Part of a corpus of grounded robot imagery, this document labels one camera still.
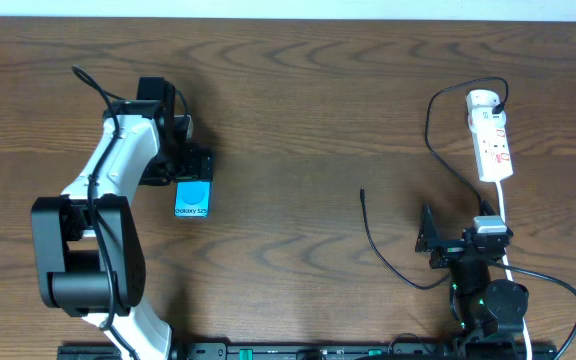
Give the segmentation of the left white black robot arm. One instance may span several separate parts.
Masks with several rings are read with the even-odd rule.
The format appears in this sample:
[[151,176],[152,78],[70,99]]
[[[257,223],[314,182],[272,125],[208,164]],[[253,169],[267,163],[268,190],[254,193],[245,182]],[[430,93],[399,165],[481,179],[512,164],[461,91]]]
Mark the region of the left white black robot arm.
[[141,186],[176,184],[174,214],[204,218],[214,155],[192,139],[182,93],[142,77],[137,95],[106,91],[102,136],[60,195],[38,198],[31,227],[39,293],[49,308],[98,327],[122,359],[181,359],[173,328],[144,296],[146,264],[131,204]]

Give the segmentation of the blue screen Galaxy smartphone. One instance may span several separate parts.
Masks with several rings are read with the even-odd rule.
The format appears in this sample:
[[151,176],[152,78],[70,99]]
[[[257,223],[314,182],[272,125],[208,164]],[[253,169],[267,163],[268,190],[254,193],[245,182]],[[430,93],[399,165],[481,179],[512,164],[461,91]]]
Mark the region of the blue screen Galaxy smartphone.
[[209,181],[178,182],[174,215],[178,218],[206,218],[210,209]]

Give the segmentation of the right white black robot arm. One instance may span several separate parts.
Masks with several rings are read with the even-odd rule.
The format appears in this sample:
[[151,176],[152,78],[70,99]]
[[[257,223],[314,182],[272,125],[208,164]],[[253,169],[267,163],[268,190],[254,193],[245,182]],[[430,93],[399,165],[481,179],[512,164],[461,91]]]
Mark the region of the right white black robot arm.
[[430,255],[432,269],[449,270],[451,304],[463,327],[463,334],[451,341],[455,357],[518,357],[515,337],[525,328],[528,290],[506,278],[494,280],[489,272],[505,255],[512,236],[500,216],[483,215],[475,217],[459,239],[443,240],[430,207],[422,207],[415,251]]

